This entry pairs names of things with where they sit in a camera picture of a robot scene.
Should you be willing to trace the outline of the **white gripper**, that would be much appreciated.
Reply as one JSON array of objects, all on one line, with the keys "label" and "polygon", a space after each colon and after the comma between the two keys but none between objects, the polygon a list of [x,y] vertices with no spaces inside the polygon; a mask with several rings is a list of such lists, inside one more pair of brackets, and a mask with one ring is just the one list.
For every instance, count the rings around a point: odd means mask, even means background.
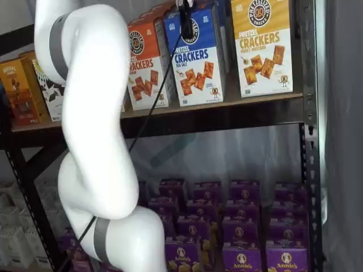
[{"label": "white gripper", "polygon": [[194,11],[197,4],[194,0],[176,0],[175,2],[179,7],[181,36],[183,40],[187,42],[193,37],[191,13]]}]

